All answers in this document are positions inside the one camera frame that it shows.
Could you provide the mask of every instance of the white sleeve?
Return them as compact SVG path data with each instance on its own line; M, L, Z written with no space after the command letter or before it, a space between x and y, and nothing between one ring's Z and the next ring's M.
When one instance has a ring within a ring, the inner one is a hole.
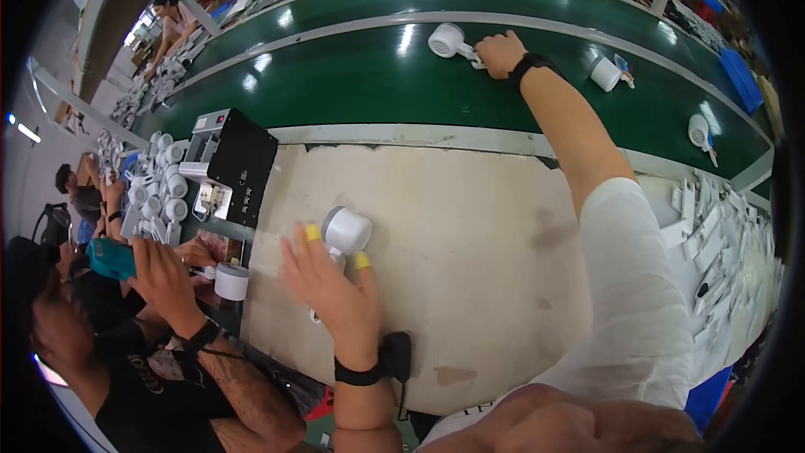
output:
M584 202L579 225L592 333L531 383L684 408L693 350L688 310L642 189L628 178L609 179Z

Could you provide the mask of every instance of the pink shirt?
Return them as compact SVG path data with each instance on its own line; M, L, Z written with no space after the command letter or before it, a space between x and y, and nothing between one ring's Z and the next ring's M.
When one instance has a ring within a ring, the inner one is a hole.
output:
M184 34L184 31L187 30L194 21L196 21L196 16L190 14L190 10L187 9L186 5L179 2L176 5L176 8L179 10L178 21L175 21L170 16L165 16L162 19L162 35L166 37L169 37L172 34Z

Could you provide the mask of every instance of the tattooed arm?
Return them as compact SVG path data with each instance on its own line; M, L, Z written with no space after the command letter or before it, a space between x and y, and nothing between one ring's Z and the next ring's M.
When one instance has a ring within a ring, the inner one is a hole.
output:
M241 356L220 335L206 348ZM203 351L199 352L199 362L240 418L210 421L227 453L288 451L304 439L305 425L299 412L250 362Z
M131 286L154 305L176 336L192 338L207 318L196 305L181 259L154 240L134 237L131 243L137 269L137 277L129 279ZM228 453L287 451L304 439L305 425L298 410L256 367L242 359L221 335L205 348L225 354L200 351L198 355L239 418L210 421Z

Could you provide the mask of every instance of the black wristband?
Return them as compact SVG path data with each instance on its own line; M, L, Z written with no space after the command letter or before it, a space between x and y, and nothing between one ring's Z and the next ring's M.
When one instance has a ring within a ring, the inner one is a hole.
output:
M520 92L520 82L522 81L522 76L526 75L529 69L532 67L539 67L539 66L547 66L549 69L553 70L560 78L564 80L568 80L564 75L556 68L556 65L545 56L542 55L534 55L532 53L526 53L522 56L522 60L518 62L517 65L509 72L509 85L518 93Z
M383 370L383 367L379 361L375 367L372 367L368 371L361 372L347 369L341 365L341 362L339 362L335 357L333 360L335 360L336 363L336 381L346 383L347 385L368 387L370 385L374 385L385 376L385 371Z
M190 339L182 340L182 348L191 357L198 357L201 348L215 341L218 337L218 326L212 320L207 320L204 327L201 327Z

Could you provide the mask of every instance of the teal power drill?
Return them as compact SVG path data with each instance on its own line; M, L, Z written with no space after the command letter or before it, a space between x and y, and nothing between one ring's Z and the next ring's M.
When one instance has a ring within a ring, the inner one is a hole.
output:
M135 252L131 246L111 238L95 238L87 245L89 267L99 275L115 280L137 277Z

